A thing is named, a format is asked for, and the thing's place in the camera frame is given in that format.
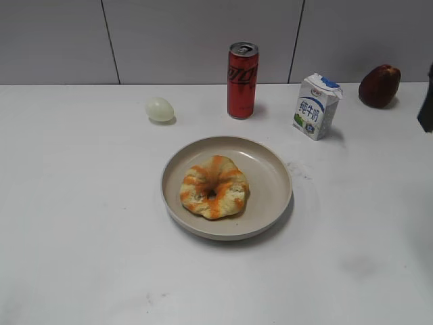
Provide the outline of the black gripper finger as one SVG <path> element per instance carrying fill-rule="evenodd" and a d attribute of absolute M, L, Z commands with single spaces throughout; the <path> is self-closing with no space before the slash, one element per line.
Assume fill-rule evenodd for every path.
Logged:
<path fill-rule="evenodd" d="M 433 65 L 430 67 L 428 77 L 428 91 L 417 120 L 426 133 L 431 133 L 433 131 Z"/>

